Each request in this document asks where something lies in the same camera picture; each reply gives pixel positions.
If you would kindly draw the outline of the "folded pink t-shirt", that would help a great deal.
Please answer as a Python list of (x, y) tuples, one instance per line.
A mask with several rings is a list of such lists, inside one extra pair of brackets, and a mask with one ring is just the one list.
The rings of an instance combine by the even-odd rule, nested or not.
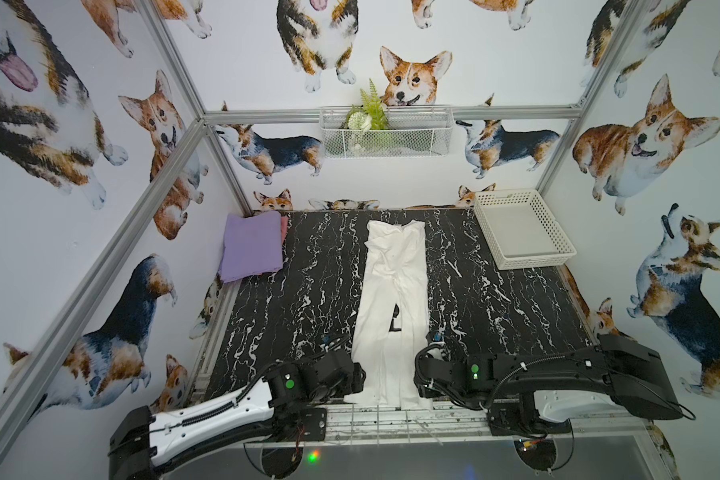
[(284, 243), (288, 233), (289, 219), (287, 216), (282, 216), (280, 219), (280, 237), (281, 242)]

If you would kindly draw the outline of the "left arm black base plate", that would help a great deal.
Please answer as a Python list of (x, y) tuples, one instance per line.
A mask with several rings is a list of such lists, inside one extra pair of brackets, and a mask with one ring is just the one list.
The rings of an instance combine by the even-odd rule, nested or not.
[(326, 438), (327, 410), (308, 408), (285, 417), (278, 424), (278, 431), (272, 439), (278, 442), (322, 442)]

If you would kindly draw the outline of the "white printed t-shirt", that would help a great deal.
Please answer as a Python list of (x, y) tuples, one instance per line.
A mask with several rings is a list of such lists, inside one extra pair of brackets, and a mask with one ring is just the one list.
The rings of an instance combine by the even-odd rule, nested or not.
[(346, 395), (360, 407), (429, 409), (414, 384), (416, 354), (428, 345), (426, 224), (370, 221), (367, 259), (351, 358), (366, 378), (361, 392)]

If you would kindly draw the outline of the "folded purple t-shirt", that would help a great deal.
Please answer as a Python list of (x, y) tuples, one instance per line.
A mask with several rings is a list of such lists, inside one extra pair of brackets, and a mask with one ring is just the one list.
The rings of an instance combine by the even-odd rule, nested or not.
[(223, 283), (279, 271), (283, 266), (284, 217), (277, 211), (257, 216), (229, 214), (218, 274)]

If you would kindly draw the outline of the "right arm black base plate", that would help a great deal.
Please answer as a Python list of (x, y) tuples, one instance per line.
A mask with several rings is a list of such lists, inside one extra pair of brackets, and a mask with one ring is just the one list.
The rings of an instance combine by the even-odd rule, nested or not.
[(564, 435), (573, 431), (569, 420), (554, 422), (541, 418), (531, 398), (501, 401), (488, 408), (489, 430), (494, 436), (518, 436), (543, 439), (549, 435)]

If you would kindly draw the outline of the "white plastic basket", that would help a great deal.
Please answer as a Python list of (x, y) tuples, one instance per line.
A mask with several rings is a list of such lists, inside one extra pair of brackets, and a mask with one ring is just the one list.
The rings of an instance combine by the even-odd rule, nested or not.
[(473, 212), (499, 270), (561, 266), (577, 254), (534, 189), (479, 192)]

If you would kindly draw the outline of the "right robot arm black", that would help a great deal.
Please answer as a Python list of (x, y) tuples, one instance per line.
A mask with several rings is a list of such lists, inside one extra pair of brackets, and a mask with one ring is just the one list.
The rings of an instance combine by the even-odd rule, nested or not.
[(684, 411), (660, 355), (618, 335), (545, 356), (478, 353), (437, 357), (443, 343), (420, 350), (414, 383), (423, 398), (445, 397), (483, 412), (496, 436), (569, 433), (574, 418), (625, 411), (645, 420), (678, 420)]

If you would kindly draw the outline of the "artificial green fern plant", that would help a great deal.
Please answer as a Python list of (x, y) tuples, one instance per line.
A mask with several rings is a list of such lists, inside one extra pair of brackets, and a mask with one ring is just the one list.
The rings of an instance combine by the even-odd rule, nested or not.
[(360, 105), (353, 105), (342, 129), (353, 154), (380, 152), (391, 145), (386, 105), (372, 80), (368, 89), (360, 89)]

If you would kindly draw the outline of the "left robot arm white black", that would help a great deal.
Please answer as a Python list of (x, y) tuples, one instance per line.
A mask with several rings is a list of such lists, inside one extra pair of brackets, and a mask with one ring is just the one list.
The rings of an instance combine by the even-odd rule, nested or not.
[(191, 407), (130, 411), (109, 440), (111, 479), (160, 479), (203, 456), (255, 441), (322, 440), (325, 403), (362, 391), (342, 349), (263, 368), (246, 386)]

